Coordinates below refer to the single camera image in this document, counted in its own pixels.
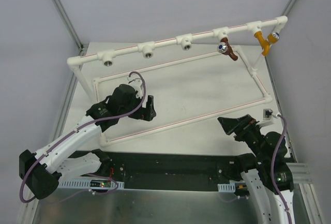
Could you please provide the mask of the brown water faucet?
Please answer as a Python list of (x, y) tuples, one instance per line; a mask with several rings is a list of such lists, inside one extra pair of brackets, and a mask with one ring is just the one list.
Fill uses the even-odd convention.
[(233, 61), (238, 60), (238, 56), (233, 52), (227, 37), (220, 40), (220, 43), (217, 45), (217, 51), (223, 55), (229, 56)]

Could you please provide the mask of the white PVC pipe frame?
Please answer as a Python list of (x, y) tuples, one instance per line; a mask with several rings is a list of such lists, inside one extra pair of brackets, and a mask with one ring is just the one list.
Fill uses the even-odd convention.
[[(88, 95), (89, 99), (92, 101), (96, 101), (98, 98), (98, 90), (92, 89), (88, 83), (86, 78), (81, 72), (81, 66), (94, 62), (94, 61), (101, 61), (104, 66), (110, 66), (113, 62), (113, 59), (119, 56), (123, 55), (128, 55), (128, 54), (133, 54), (133, 53), (141, 53), (144, 58), (151, 58), (153, 56), (153, 51), (155, 49), (163, 48), (163, 47), (169, 47), (169, 46), (174, 46), (174, 45), (179, 45), (183, 50), (189, 50), (192, 46), (193, 41), (199, 40), (199, 39), (205, 39), (205, 38), (218, 38), (220, 41), (222, 38), (227, 37), (231, 33), (237, 33), (237, 32), (243, 32), (243, 31), (248, 31), (252, 33), (253, 35), (261, 31), (263, 34), (263, 37), (266, 39), (267, 36), (271, 32), (278, 32), (284, 28), (288, 21), (288, 18), (286, 16), (280, 16), (276, 17), (271, 20), (266, 20), (266, 21), (254, 21), (254, 22), (249, 22), (243, 25), (238, 25), (238, 26), (232, 26), (232, 27), (221, 27), (221, 28), (216, 28), (212, 31), (208, 32), (202, 32), (202, 33), (196, 33), (196, 34), (184, 34), (184, 35), (179, 35), (175, 38), (171, 39), (166, 39), (166, 40), (161, 40), (161, 41), (149, 41), (149, 42), (143, 42), (136, 44), (135, 46), (130, 46), (130, 47), (124, 47), (124, 48), (118, 48), (118, 49), (108, 49), (108, 50), (103, 50), (99, 51), (95, 54), (90, 54), (90, 55), (83, 55), (83, 56), (76, 56), (76, 57), (70, 57), (67, 59), (67, 64), (70, 68), (70, 70), (73, 71), (74, 75), (78, 79), (79, 83), (81, 84), (82, 88)], [(220, 114), (228, 114), (232, 113), (235, 111), (239, 111), (242, 109), (247, 109), (250, 107), (258, 106), (261, 104), (265, 103), (270, 103), (272, 102), (273, 98), (271, 94), (267, 91), (265, 86), (263, 85), (262, 81), (260, 80), (258, 76), (258, 65), (262, 61), (262, 58), (264, 57), (262, 53), (259, 55), (258, 59), (256, 60), (255, 64), (252, 65), (248, 59), (246, 58), (245, 54), (243, 53), (241, 47), (239, 45), (231, 46), (233, 49), (233, 52), (235, 55), (238, 56), (238, 59), (241, 59), (243, 63), (245, 64), (246, 70), (248, 74), (252, 77), (254, 80), (255, 84), (257, 85), (259, 91), (262, 94), (262, 98), (259, 100), (255, 100), (252, 102), (248, 102), (242, 105), (234, 106), (228, 109), (216, 111), (213, 113), (208, 113), (204, 115), (200, 115), (197, 117), (193, 117), (187, 120), (183, 120), (180, 122), (176, 123), (171, 123), (168, 125), (164, 125), (161, 127), (156, 127), (153, 129), (149, 129), (147, 131), (143, 132), (138, 132), (134, 133), (132, 135), (128, 135), (125, 137), (122, 137), (122, 140), (128, 140), (132, 137), (142, 137), (145, 135), (151, 135), (152, 133), (158, 133), (178, 127), (182, 127), (185, 125), (189, 125), (192, 123), (196, 123), (199, 121), (204, 121), (207, 119), (210, 119), (212, 117), (215, 117)], [(187, 57), (187, 58), (181, 58), (172, 62), (165, 62), (157, 65), (152, 65), (152, 66), (147, 66), (140, 68), (138, 71), (139, 72), (148, 72), (148, 71), (153, 71), (157, 69), (162, 69), (162, 68), (167, 68), (170, 66), (175, 66), (179, 64), (184, 64), (184, 63), (190, 63), (193, 61), (197, 61), (200, 59), (205, 59), (208, 57), (213, 57), (217, 55), (222, 55), (219, 53), (217, 50), (205, 54), (200, 54), (200, 55), (195, 55), (192, 57)]]

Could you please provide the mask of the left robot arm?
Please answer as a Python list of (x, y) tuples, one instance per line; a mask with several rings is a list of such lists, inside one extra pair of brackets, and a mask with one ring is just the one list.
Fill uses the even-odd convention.
[(152, 121), (156, 117), (154, 97), (146, 95), (145, 85), (121, 84), (112, 95), (92, 105), (82, 119), (68, 133), (35, 152), (23, 151), (19, 155), (20, 200), (25, 187), (33, 199), (51, 195), (60, 183), (77, 176), (91, 174), (111, 180), (114, 174), (111, 159), (100, 149), (78, 158), (70, 158), (83, 144), (116, 125), (120, 118)]

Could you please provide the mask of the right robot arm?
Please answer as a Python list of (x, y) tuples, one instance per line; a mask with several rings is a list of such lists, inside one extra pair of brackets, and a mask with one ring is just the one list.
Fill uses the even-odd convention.
[(234, 157), (222, 175), (233, 181), (244, 181), (259, 223), (294, 223), (293, 175), (286, 163), (285, 133), (261, 133), (261, 124), (251, 115), (239, 118), (219, 117), (226, 135), (244, 142), (251, 152)]

